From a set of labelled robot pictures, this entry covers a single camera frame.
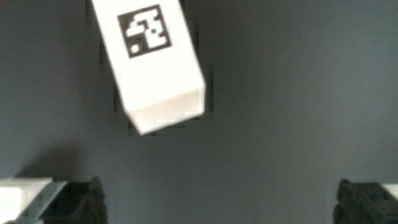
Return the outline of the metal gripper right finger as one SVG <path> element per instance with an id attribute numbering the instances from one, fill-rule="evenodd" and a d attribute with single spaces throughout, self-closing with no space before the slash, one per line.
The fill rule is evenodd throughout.
<path id="1" fill-rule="evenodd" d="M 398 224 L 398 184 L 343 179 L 336 199 L 332 224 Z"/>

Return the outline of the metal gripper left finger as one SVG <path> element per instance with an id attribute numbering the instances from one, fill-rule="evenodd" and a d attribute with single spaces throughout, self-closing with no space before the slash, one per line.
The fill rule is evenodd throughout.
<path id="1" fill-rule="evenodd" d="M 87 182 L 52 181 L 16 216 L 14 224 L 109 224 L 100 178 Z"/>

